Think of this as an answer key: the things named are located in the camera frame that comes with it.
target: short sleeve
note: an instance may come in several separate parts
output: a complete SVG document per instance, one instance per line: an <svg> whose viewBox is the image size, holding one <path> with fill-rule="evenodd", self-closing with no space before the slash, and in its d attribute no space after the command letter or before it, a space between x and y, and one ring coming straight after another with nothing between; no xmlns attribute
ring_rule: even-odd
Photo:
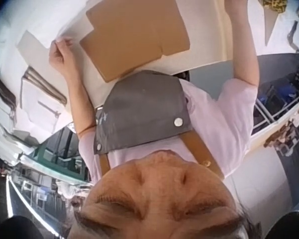
<svg viewBox="0 0 299 239"><path fill-rule="evenodd" d="M253 130L253 111L257 94L257 87L242 80L231 79L224 84L217 101L232 133L245 145L245 150L249 146Z"/></svg>
<svg viewBox="0 0 299 239"><path fill-rule="evenodd" d="M98 176L98 155L94 155L93 144L94 144L95 132L88 132L83 135L79 142L79 152L89 169L92 182L95 184L99 180Z"/></svg>

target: light pink shirt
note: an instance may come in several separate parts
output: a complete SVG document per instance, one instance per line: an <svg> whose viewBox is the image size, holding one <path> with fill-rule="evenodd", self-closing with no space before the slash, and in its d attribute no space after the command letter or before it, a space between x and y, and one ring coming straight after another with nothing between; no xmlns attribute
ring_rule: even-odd
<svg viewBox="0 0 299 239"><path fill-rule="evenodd" d="M244 81L231 79L224 84L218 101L215 101L207 92L187 81L181 80L181 85L189 100L192 125L227 177L242 163L249 147L258 89ZM85 134L80 140L79 151L90 171L92 182L96 183L101 178L101 172L99 157L93 151L94 136L94 132ZM184 160L196 162L183 142L175 136L112 151L108 154L109 164L114 168L161 149L170 149Z"/></svg>

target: leopard print fabric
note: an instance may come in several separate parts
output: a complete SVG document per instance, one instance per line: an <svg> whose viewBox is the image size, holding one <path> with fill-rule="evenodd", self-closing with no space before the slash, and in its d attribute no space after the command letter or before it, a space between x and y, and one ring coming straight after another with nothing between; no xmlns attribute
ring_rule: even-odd
<svg viewBox="0 0 299 239"><path fill-rule="evenodd" d="M270 8L278 13L285 12L288 0L263 0L263 6Z"/></svg>

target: brown leather strap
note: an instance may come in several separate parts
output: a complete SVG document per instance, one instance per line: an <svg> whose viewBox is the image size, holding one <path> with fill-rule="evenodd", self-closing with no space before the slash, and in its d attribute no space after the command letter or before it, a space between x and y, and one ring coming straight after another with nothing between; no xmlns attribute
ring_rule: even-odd
<svg viewBox="0 0 299 239"><path fill-rule="evenodd" d="M100 155L100 170L102 177L110 170L107 154Z"/></svg>
<svg viewBox="0 0 299 239"><path fill-rule="evenodd" d="M182 133L179 135L179 137L199 164L210 169L212 172L218 175L219 178L224 179L224 175L220 167L196 131L191 130Z"/></svg>

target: white button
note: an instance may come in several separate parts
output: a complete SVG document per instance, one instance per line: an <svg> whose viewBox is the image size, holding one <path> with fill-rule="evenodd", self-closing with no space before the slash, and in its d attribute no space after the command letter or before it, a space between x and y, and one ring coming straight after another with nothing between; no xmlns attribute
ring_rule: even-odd
<svg viewBox="0 0 299 239"><path fill-rule="evenodd" d="M183 123L184 123L184 121L183 121L182 118L177 118L177 119L175 119L175 121L174 121L174 124L175 124L176 127L180 127L180 126L182 126Z"/></svg>

